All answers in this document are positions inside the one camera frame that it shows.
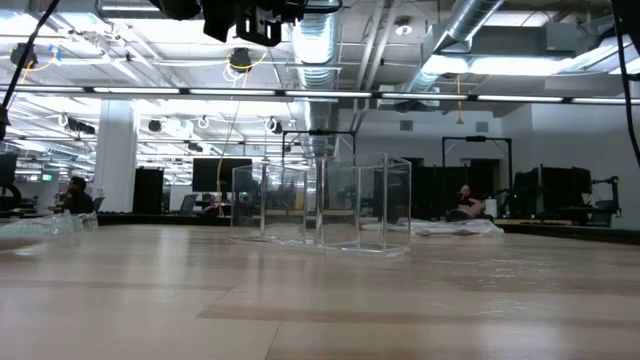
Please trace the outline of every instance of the table surface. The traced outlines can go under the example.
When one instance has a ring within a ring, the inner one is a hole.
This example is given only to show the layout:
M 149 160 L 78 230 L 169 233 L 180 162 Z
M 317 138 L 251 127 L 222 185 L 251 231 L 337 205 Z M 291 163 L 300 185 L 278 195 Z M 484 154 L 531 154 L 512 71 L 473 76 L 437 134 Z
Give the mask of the table surface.
M 113 226 L 0 253 L 3 360 L 638 359 L 640 247 L 508 234 L 372 259 Z

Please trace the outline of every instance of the person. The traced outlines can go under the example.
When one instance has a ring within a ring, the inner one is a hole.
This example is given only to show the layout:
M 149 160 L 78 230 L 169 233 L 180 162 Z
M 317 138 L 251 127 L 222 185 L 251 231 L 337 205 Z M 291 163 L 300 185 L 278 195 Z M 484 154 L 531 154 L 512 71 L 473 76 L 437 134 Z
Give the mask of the person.
M 458 194 L 460 196 L 458 209 L 468 213 L 474 219 L 484 213 L 484 203 L 471 197 L 469 185 L 462 186 Z
M 69 210 L 72 214 L 88 214 L 94 211 L 93 199 L 87 193 L 87 182 L 78 176 L 74 176 L 69 181 L 67 187 L 67 200 L 62 205 L 62 210 Z

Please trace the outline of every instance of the clear acrylic box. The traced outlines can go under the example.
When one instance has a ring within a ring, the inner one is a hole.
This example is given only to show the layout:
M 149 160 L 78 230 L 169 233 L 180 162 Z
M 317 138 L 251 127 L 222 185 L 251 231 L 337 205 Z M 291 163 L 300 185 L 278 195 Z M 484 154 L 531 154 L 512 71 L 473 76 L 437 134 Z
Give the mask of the clear acrylic box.
M 322 160 L 316 238 L 325 251 L 395 256 L 409 250 L 411 163 L 388 155 Z
M 231 238 L 315 245 L 307 234 L 307 172 L 253 164 L 233 169 Z

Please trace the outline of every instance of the silver ductwork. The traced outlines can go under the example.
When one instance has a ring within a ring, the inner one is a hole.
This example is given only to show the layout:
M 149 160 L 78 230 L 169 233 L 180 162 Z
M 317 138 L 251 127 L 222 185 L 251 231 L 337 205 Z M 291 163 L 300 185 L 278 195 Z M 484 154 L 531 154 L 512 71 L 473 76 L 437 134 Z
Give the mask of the silver ductwork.
M 309 1 L 310 5 L 318 2 L 326 6 L 327 1 Z M 296 62 L 306 65 L 324 65 L 335 60 L 336 34 L 338 28 L 337 14 L 307 14 L 293 30 L 293 51 Z M 305 90 L 333 90 L 337 87 L 335 70 L 302 67 L 298 69 L 300 87 Z M 337 127 L 338 106 L 335 102 L 307 101 L 304 104 L 305 124 L 307 130 L 335 130 Z M 314 145 L 310 140 L 313 152 L 324 155 L 320 144 Z
M 424 68 L 431 55 L 452 43 L 470 41 L 503 2 L 504 0 L 458 0 L 447 20 L 429 29 L 423 46 L 423 64 L 403 91 L 429 91 L 441 75 Z

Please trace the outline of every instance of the ceiling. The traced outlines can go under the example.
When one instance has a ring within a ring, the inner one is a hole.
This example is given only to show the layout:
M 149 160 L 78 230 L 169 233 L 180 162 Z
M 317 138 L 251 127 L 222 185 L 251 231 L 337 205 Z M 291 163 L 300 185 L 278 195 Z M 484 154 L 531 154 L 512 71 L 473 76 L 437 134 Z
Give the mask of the ceiling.
M 339 72 L 339 89 L 353 90 L 365 51 L 365 39 L 371 31 L 378 31 L 376 44 L 380 42 L 380 29 L 371 29 L 371 17 L 375 6 L 383 2 L 372 0 L 348 0 L 339 13 L 337 35 L 338 58 L 331 64 Z M 147 6 L 141 1 L 102 1 L 102 5 Z M 453 1 L 403 1 L 398 8 L 396 19 L 407 17 L 411 33 L 398 35 L 391 31 L 384 47 L 382 65 L 374 74 L 373 87 L 381 85 L 398 86 L 407 82 L 421 67 L 421 44 L 430 25 L 446 19 Z M 133 15 L 123 11 L 70 12 L 61 9 L 40 31 L 35 53 L 38 56 L 38 71 L 24 75 L 24 84 L 32 85 L 79 85 L 79 86 L 146 86 L 146 87 L 247 87 L 247 88 L 299 88 L 291 30 L 285 27 L 283 41 L 274 48 L 265 48 L 230 36 L 226 44 L 202 34 L 203 20 L 173 21 L 161 19 L 159 12 L 137 12 Z M 576 21 L 590 21 L 606 15 L 607 1 L 542 1 L 510 0 L 492 15 L 485 26 L 501 26 L 505 31 L 513 28 L 540 28 L 549 22 L 575 24 Z M 28 12 L 16 10 L 0 11 L 0 83 L 7 84 L 15 66 L 9 60 L 9 53 L 20 42 L 26 42 L 35 27 L 36 19 Z M 227 59 L 235 47 L 250 49 L 255 65 L 250 72 L 241 76 L 227 72 Z M 581 94 L 584 96 L 615 96 L 622 92 L 617 76 L 609 75 L 615 70 L 615 63 L 599 69 L 597 73 L 580 76 L 506 76 L 466 73 L 459 76 L 441 76 L 436 87 L 440 92 L 518 94 L 564 96 Z M 170 143 L 175 134 L 151 132 L 148 124 L 152 120 L 161 122 L 181 121 L 193 123 L 193 142 L 225 142 L 227 135 L 231 141 L 262 145 L 227 147 L 227 156 L 277 156 L 280 153 L 281 136 L 272 134 L 265 125 L 269 119 L 281 122 L 285 129 L 306 130 L 304 104 L 301 102 L 243 101 L 233 100 L 134 100 L 136 114 L 140 118 L 139 163 L 146 162 L 145 155 L 166 154 L 174 157 L 198 155 L 186 148 L 180 141 Z M 340 103 L 351 108 L 351 102 Z M 457 103 L 443 102 L 431 110 L 448 113 L 457 110 Z M 465 106 L 465 111 L 493 112 L 494 116 L 513 110 L 513 105 L 477 103 Z M 61 126 L 65 119 L 61 114 L 83 121 L 99 128 L 100 99 L 67 98 L 62 96 L 17 96 L 11 108 L 12 136 L 50 137 L 39 141 L 47 148 L 28 146 L 8 141 L 6 150 L 19 151 L 21 157 L 40 158 L 39 164 L 47 163 L 45 158 L 58 157 L 53 161 L 68 159 L 75 154 L 76 164 L 83 166 L 77 171 L 88 172 L 92 168 L 92 158 L 96 142 L 92 137 L 85 141 L 71 141 L 77 134 L 71 134 Z M 229 124 L 235 117 L 235 125 L 229 131 Z M 341 117 L 340 128 L 348 128 L 351 119 Z M 373 121 L 370 131 L 384 132 L 382 121 Z M 425 134 L 429 129 L 424 127 Z M 301 145 L 308 143 L 304 136 L 297 139 Z M 209 155 L 219 155 L 220 144 L 209 144 L 205 150 Z M 306 146 L 294 146 L 290 156 L 300 157 L 307 153 Z M 169 159 L 153 159 L 153 164 L 171 168 Z

